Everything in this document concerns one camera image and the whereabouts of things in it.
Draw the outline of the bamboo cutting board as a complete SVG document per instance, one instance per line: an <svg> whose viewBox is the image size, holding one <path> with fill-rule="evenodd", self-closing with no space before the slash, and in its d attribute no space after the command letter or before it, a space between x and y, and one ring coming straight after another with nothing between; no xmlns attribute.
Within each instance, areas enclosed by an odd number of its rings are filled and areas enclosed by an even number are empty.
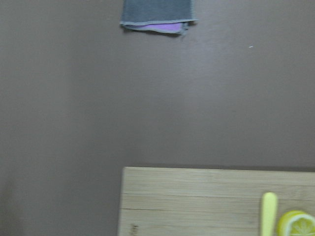
<svg viewBox="0 0 315 236"><path fill-rule="evenodd" d="M120 236L256 236L261 197L315 212L313 172L125 167Z"/></svg>

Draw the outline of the grey purple folded cloth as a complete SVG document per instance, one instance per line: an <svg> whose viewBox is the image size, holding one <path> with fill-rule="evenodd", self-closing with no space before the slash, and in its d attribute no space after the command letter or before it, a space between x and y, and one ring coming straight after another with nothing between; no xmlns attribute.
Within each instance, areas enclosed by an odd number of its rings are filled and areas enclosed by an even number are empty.
<svg viewBox="0 0 315 236"><path fill-rule="evenodd" d="M193 0L125 0L120 25L128 30L182 35L195 21Z"/></svg>

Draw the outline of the yellow plastic knife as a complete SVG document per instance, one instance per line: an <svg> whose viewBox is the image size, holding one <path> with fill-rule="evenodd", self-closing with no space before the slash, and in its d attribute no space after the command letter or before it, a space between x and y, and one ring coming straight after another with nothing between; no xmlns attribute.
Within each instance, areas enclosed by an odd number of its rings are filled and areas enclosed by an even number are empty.
<svg viewBox="0 0 315 236"><path fill-rule="evenodd" d="M278 197L273 192L266 192L260 205L260 236L272 236L276 222Z"/></svg>

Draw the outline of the lemon half near knife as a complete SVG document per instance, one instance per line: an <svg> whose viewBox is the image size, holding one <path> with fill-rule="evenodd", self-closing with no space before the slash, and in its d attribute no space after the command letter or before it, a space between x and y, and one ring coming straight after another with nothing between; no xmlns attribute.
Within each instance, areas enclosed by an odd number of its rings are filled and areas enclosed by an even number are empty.
<svg viewBox="0 0 315 236"><path fill-rule="evenodd" d="M278 236L314 236L315 217L300 210L283 214L277 225Z"/></svg>

